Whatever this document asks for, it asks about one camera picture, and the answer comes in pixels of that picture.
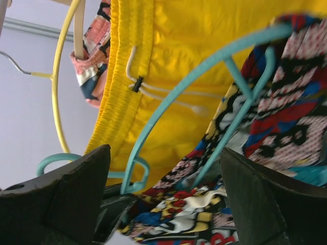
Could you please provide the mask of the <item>comic print shorts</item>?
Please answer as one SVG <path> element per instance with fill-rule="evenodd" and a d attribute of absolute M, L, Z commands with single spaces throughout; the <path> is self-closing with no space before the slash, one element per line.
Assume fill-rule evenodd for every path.
<path fill-rule="evenodd" d="M 319 158 L 326 131 L 326 19 L 284 15 L 290 37 L 256 46 L 241 69 L 253 101 L 232 83 L 201 141 L 144 191 L 119 231 L 140 244 L 236 244 L 238 234 L 221 174 L 194 179 L 232 122 L 244 157 L 297 180 L 324 186 Z"/>

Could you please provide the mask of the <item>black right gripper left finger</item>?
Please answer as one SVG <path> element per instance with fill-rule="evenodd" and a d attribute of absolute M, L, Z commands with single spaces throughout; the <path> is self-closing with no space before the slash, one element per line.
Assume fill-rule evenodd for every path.
<path fill-rule="evenodd" d="M 103 145 L 1 191 L 1 244 L 91 244 L 110 165 Z"/>

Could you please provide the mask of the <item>teal plastic hanger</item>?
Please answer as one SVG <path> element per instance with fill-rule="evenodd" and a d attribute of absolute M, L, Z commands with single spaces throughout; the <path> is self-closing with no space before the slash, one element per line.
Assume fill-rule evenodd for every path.
<path fill-rule="evenodd" d="M 252 103 L 258 98 L 263 87 L 266 85 L 268 79 L 274 72 L 276 57 L 273 48 L 269 46 L 265 51 L 265 69 L 255 87 L 251 89 L 237 68 L 232 55 L 254 44 L 265 44 L 269 41 L 289 37 L 291 33 L 292 27 L 289 23 L 278 23 L 262 31 L 258 31 L 248 36 L 242 37 L 216 51 L 214 54 L 205 59 L 200 65 L 194 68 L 184 79 L 182 79 L 181 82 L 163 99 L 159 107 L 155 110 L 155 112 L 146 123 L 131 151 L 125 171 L 108 172 L 107 176 L 109 178 L 123 180 L 121 185 L 121 194 L 133 193 L 145 188 L 150 173 L 150 166 L 145 159 L 139 156 L 139 152 L 160 117 L 164 114 L 167 108 L 173 102 L 175 102 L 177 97 L 182 94 L 184 90 L 189 87 L 197 78 L 207 72 L 215 64 L 223 61 L 238 88 L 241 90 L 242 94 L 246 96 L 246 101 L 241 107 L 240 111 L 237 113 L 226 133 L 223 135 L 221 141 L 218 143 L 217 147 L 208 158 L 206 164 L 201 168 L 192 186 L 195 187 L 198 185 L 204 175 L 209 171 L 212 164 L 220 156 L 223 148 L 232 137 L 232 134 L 239 126 L 241 120 L 248 112 Z"/>

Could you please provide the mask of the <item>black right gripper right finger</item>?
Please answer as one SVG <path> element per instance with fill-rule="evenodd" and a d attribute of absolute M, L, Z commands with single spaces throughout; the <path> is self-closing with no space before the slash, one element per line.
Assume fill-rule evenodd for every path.
<path fill-rule="evenodd" d="M 224 148 L 223 182 L 240 244 L 326 244 L 326 189 Z"/>

